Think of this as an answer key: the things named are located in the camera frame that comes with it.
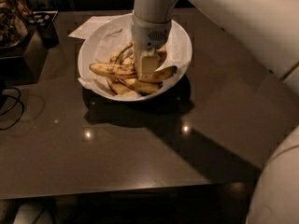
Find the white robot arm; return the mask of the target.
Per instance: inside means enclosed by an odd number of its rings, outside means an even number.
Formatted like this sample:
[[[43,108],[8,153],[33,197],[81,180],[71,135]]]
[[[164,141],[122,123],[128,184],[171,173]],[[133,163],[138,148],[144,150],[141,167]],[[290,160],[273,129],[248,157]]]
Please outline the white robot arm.
[[[237,38],[264,66],[298,91],[299,0],[188,0]],[[171,29],[177,0],[135,0],[132,35],[138,78],[148,81],[154,54]],[[254,190],[245,224],[299,224],[299,128],[267,161]]]

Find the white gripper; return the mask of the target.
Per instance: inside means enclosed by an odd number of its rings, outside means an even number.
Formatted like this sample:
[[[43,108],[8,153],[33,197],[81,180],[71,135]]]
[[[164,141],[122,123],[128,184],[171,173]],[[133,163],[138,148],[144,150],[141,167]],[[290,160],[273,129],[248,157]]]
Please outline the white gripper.
[[[138,79],[149,81],[158,67],[157,50],[166,44],[172,27],[171,18],[154,14],[152,18],[132,13],[132,39],[139,52]]]

